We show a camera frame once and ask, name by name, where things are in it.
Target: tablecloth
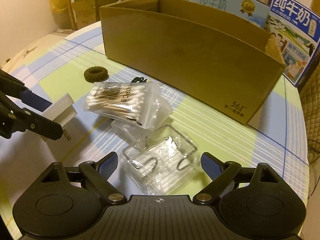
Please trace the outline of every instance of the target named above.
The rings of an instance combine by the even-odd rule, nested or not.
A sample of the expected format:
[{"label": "tablecloth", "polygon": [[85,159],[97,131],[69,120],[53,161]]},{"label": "tablecloth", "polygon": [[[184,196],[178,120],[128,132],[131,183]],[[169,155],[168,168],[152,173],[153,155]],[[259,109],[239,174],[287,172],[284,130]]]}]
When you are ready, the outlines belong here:
[{"label": "tablecloth", "polygon": [[[76,166],[86,160],[97,161],[110,151],[121,155],[127,145],[112,131],[112,120],[82,109],[92,88],[84,80],[83,72],[95,65],[108,69],[109,82],[130,82],[137,76],[148,78],[106,58],[100,22],[69,35],[12,72],[34,93],[52,102],[69,93],[78,112],[67,127],[71,141],[61,138],[45,143],[30,131],[16,132],[10,140],[0,138],[0,214],[15,239],[20,233],[12,218],[12,206],[51,162]],[[186,132],[200,152],[207,151],[222,161],[233,160],[245,167],[269,163],[307,202],[309,166],[305,123],[298,91],[286,78],[280,77],[249,126],[167,85],[163,86],[162,96],[174,109],[172,125]],[[14,101],[23,106],[19,100]],[[109,182],[127,196],[141,193],[120,166]],[[205,174],[200,174],[175,193],[192,197],[209,182]]]}]

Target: metal screw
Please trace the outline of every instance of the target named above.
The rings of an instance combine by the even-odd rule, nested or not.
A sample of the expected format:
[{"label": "metal screw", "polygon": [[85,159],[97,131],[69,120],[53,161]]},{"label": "metal screw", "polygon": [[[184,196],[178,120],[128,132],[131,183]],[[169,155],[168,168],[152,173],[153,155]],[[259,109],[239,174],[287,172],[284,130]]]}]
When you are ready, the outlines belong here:
[{"label": "metal screw", "polygon": [[14,114],[12,114],[12,113],[9,113],[8,116],[9,116],[11,119],[17,119],[16,116],[15,116]]},{"label": "metal screw", "polygon": [[123,200],[124,196],[122,194],[119,194],[119,193],[113,193],[113,194],[110,194],[108,196],[108,198],[113,202],[118,202],[118,201]]},{"label": "metal screw", "polygon": [[199,201],[209,201],[211,200],[211,196],[207,193],[200,193],[196,195],[196,199]]}]

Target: floor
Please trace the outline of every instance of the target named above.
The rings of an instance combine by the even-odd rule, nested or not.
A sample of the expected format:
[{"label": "floor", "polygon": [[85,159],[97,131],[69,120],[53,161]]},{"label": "floor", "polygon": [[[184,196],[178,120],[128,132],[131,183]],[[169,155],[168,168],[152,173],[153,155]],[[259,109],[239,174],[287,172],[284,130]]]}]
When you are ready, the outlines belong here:
[{"label": "floor", "polygon": [[[320,158],[310,168],[309,194],[314,190],[320,176]],[[320,235],[320,182],[307,205],[307,216],[301,229],[303,240],[319,239]]]}]

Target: quilted fabric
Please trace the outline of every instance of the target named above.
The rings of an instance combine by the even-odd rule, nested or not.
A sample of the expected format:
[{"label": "quilted fabric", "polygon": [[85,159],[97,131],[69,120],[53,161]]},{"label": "quilted fabric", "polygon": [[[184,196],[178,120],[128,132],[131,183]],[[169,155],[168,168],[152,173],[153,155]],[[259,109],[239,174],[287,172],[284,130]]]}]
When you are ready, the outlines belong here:
[{"label": "quilted fabric", "polygon": [[320,151],[320,64],[300,92],[308,148]]}]

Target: light blue milk box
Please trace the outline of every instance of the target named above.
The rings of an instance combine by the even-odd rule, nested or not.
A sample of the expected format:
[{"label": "light blue milk box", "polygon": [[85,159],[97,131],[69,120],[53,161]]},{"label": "light blue milk box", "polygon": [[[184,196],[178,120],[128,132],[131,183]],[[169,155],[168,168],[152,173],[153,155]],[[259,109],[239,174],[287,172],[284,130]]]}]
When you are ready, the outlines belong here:
[{"label": "light blue milk box", "polygon": [[270,7],[257,0],[189,0],[237,15],[260,28],[268,18]]}]

